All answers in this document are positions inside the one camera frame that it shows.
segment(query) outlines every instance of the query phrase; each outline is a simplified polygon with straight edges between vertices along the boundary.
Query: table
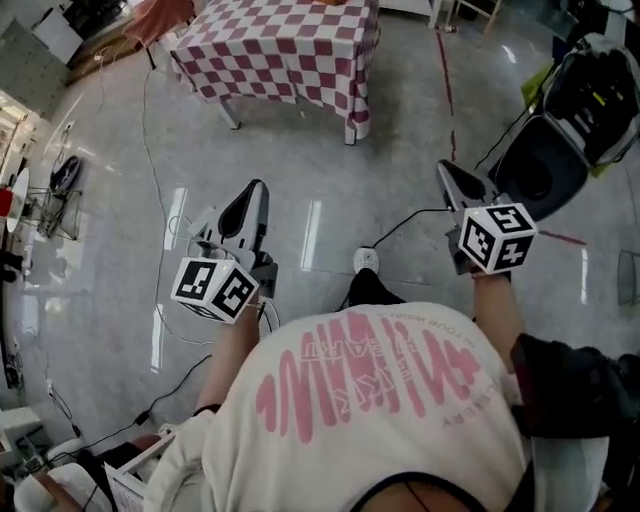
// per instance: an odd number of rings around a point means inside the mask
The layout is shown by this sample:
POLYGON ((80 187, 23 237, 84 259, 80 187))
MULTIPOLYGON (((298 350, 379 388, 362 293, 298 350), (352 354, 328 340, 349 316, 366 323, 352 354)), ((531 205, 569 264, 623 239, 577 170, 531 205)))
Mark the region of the table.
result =
POLYGON ((9 233, 13 233, 18 224, 20 224, 20 219, 22 219, 22 211, 24 210, 24 203, 27 200, 27 193, 29 191, 29 168, 26 167, 22 170, 18 177, 16 178, 16 182, 11 187, 11 193, 13 197, 11 198, 11 207, 9 208, 9 213, 7 214, 7 231, 9 233))
POLYGON ((234 129, 227 101, 235 96, 305 98, 344 118, 345 142, 355 144, 371 126, 378 11, 378 0, 212 0, 171 51, 173 69, 234 129))

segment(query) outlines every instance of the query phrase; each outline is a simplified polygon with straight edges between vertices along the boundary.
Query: red stripe on floor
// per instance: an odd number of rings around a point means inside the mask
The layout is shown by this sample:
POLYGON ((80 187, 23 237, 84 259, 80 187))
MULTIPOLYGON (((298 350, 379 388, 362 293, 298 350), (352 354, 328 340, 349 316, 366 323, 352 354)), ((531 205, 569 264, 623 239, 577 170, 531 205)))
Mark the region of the red stripe on floor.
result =
POLYGON ((538 231, 538 233, 550 238, 555 238, 556 240, 562 240, 563 242, 567 242, 568 244, 580 245, 582 247, 587 246, 587 242, 583 242, 582 240, 578 240, 577 238, 571 238, 570 236, 559 235, 558 233, 551 233, 550 231, 544 231, 542 229, 538 231))
MULTIPOLYGON (((449 66, 447 65, 447 54, 444 51, 444 42, 440 32, 436 32, 436 40, 440 49, 440 63, 442 64, 442 74, 444 75, 444 86, 447 91, 447 100, 449 101, 449 112, 451 113, 451 124, 453 125, 453 94, 451 94, 451 82, 449 80, 449 66)), ((451 128, 451 161, 456 161, 456 132, 451 128)))

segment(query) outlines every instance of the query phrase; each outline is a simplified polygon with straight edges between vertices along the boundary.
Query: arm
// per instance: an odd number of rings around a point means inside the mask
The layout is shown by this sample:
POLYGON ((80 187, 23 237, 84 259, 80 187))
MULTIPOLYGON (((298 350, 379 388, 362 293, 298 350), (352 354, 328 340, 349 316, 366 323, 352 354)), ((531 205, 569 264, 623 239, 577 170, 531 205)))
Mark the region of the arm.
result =
POLYGON ((220 326, 221 339, 214 344, 213 357, 196 409, 224 402, 245 359, 258 344, 258 311, 252 306, 257 300, 256 293, 235 324, 220 326))
POLYGON ((46 471, 41 471, 35 475, 35 479, 53 496, 53 499, 56 500, 65 512, 82 512, 84 510, 83 506, 74 500, 73 497, 64 490, 64 487, 51 478, 46 471))
POLYGON ((509 354, 524 323, 509 280, 500 274, 474 275, 476 323, 496 349, 509 373, 513 365, 509 354))

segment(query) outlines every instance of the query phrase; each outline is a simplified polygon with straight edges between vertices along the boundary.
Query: black pants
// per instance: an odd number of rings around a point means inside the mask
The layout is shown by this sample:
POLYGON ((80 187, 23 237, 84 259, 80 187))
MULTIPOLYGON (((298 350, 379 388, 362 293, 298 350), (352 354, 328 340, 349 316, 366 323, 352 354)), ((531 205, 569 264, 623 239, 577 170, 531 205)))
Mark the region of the black pants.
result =
POLYGON ((386 306, 391 304, 404 304, 405 302, 406 301, 387 290, 380 282, 376 273, 368 268, 362 269, 356 274, 356 277, 353 278, 351 286, 349 287, 347 300, 345 300, 347 307, 360 306, 361 304, 386 306))

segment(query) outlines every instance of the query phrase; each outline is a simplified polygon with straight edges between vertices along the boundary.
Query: table leg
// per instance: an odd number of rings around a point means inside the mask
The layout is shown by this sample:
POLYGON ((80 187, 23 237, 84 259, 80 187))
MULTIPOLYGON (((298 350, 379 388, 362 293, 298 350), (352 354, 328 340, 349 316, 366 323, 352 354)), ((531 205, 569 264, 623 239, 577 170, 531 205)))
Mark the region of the table leg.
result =
POLYGON ((356 129, 353 126, 349 126, 349 121, 344 122, 344 143, 347 146, 356 145, 356 129))
POLYGON ((222 119, 224 119, 224 121, 229 125, 229 128, 231 128, 232 130, 237 130, 238 128, 240 128, 240 125, 242 123, 238 121, 236 113, 226 101, 221 101, 220 103, 218 103, 218 113, 220 114, 220 116, 222 116, 222 119))
POLYGON ((433 0, 433 3, 431 4, 431 18, 429 18, 429 28, 436 28, 436 23, 438 23, 438 15, 440 14, 441 7, 442 0, 433 0))

